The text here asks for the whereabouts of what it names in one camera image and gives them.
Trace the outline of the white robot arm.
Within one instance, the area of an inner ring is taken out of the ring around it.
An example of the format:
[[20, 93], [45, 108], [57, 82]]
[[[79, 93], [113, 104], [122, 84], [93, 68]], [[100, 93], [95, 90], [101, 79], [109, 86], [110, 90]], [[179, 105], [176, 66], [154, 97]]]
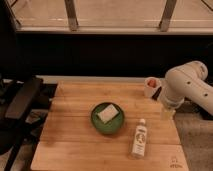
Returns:
[[169, 69], [159, 96], [161, 103], [167, 109], [177, 109], [188, 98], [213, 117], [213, 86], [205, 82], [207, 76], [207, 66], [201, 61]]

